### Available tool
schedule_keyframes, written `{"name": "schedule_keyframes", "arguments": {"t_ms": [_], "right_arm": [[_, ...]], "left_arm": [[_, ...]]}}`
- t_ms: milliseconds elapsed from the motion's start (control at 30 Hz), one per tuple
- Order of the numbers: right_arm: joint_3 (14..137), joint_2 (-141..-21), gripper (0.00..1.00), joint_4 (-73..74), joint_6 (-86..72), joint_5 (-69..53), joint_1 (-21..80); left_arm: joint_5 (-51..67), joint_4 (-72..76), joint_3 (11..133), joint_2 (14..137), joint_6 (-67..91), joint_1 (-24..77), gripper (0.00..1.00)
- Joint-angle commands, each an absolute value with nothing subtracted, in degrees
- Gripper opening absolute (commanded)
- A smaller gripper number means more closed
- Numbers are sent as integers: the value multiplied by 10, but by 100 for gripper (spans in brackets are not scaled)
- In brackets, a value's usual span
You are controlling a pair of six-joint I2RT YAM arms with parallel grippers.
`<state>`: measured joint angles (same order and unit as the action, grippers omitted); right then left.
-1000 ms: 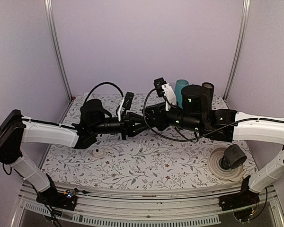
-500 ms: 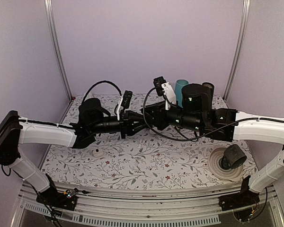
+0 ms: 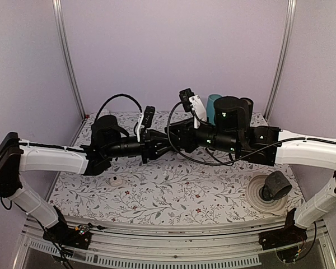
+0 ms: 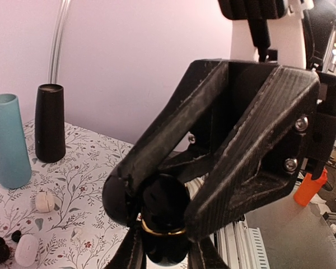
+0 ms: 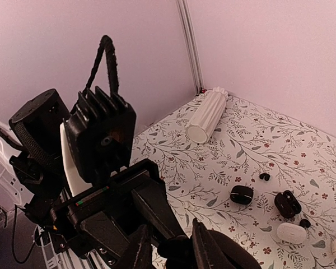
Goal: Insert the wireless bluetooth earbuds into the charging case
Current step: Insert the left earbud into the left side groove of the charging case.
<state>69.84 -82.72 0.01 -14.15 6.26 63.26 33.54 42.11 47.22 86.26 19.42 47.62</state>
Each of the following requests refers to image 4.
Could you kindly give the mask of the black round earbud case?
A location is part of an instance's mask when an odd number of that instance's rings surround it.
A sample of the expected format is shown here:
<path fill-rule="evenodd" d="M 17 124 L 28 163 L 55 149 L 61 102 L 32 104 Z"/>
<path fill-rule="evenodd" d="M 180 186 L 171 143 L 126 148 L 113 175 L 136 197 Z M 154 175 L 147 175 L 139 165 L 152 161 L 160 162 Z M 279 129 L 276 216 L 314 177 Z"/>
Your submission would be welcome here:
<path fill-rule="evenodd" d="M 141 224 L 147 261 L 164 267 L 177 265 L 188 254 L 184 212 L 189 202 L 184 184 L 167 174 L 148 178 L 131 197 L 123 180 L 111 173 L 102 191 L 105 213 L 128 229 Z"/>

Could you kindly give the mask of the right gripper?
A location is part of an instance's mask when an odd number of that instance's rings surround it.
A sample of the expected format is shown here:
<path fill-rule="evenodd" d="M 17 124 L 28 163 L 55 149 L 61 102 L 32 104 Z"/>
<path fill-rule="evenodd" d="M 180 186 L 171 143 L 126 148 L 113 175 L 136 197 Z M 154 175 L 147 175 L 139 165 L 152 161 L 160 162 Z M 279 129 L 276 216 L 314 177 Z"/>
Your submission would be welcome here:
<path fill-rule="evenodd" d="M 208 174 L 185 211 L 200 241 L 288 195 L 303 169 L 320 176 L 336 135 L 336 77 L 277 64 L 194 61 L 185 88 L 212 99 L 190 129 L 194 174 Z"/>

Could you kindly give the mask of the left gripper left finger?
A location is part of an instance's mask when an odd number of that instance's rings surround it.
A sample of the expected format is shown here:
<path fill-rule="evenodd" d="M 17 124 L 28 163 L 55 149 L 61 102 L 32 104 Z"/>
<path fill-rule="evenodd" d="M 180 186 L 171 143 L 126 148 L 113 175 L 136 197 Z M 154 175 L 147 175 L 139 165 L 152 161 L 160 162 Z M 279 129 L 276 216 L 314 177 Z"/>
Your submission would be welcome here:
<path fill-rule="evenodd" d="M 129 228 L 113 258 L 105 269 L 145 269 L 147 268 L 146 253 L 143 249 L 141 224 Z"/>

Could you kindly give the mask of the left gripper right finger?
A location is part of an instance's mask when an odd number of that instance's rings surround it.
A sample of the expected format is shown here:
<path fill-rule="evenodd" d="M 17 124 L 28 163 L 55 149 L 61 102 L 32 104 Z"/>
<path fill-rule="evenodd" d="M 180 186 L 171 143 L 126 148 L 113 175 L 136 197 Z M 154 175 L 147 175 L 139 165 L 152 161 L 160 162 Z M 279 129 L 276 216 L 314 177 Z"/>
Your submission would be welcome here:
<path fill-rule="evenodd" d="M 188 239 L 190 247 L 188 250 L 188 268 L 190 269 L 228 269 L 228 265 L 219 255 L 210 237 L 198 242 Z"/>

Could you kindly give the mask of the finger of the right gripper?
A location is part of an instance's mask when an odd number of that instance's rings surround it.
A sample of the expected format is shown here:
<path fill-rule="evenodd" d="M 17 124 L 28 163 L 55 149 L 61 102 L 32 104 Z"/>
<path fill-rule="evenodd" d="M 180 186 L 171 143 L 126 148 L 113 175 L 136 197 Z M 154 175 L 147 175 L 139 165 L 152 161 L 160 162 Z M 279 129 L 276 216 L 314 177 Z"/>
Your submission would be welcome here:
<path fill-rule="evenodd" d="M 164 109 L 118 165 L 130 196 L 138 193 L 227 84 L 227 60 L 203 59 L 189 65 Z"/>

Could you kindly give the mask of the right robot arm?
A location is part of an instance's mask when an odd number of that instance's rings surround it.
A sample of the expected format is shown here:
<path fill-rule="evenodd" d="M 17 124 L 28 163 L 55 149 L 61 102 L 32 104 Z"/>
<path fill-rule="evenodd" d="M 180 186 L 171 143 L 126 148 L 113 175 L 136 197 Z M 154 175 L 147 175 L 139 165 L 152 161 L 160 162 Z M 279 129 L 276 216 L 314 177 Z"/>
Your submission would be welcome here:
<path fill-rule="evenodd" d="M 336 137 L 336 77 L 322 65 L 336 8 L 317 1 L 298 21 L 304 63 L 265 60 L 269 22 L 295 17 L 287 1 L 220 1 L 247 24 L 258 62 L 192 62 L 170 100 L 102 191 L 106 214 L 148 233 L 193 242 L 289 195 L 300 170 L 318 179 Z"/>

